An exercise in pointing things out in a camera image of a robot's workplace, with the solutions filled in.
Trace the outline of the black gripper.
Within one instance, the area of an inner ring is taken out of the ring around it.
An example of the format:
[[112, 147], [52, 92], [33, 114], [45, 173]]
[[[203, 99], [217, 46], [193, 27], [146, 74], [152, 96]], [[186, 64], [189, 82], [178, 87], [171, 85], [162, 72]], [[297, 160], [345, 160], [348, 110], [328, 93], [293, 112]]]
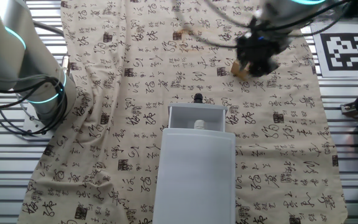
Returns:
[[287, 47], [288, 37], [285, 35], [247, 32], [237, 38], [239, 70], [243, 71], [250, 62], [249, 72], [253, 77], [268, 75], [278, 68], [278, 63], [271, 57], [283, 52]]

